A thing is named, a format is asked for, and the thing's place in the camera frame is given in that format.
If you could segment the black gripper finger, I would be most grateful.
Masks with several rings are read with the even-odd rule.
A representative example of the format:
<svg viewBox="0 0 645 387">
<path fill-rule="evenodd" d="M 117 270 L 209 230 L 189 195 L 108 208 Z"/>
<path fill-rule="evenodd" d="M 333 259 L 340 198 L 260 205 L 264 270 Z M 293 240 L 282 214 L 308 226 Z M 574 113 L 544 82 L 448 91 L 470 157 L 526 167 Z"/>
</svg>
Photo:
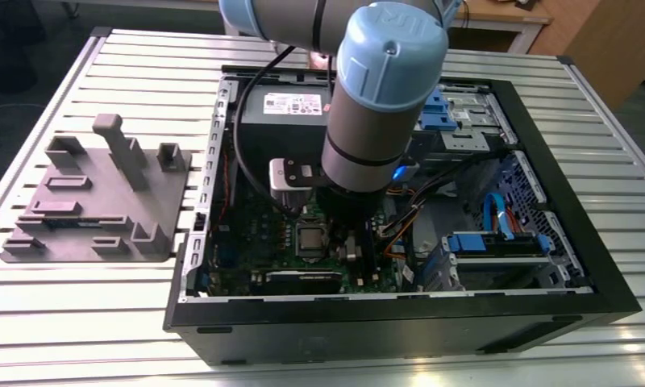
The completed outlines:
<svg viewBox="0 0 645 387">
<path fill-rule="evenodd" d="M 361 247 L 356 239 L 354 231 L 349 231 L 337 248 L 337 256 L 342 262 L 356 262 L 361 258 Z"/>
</svg>

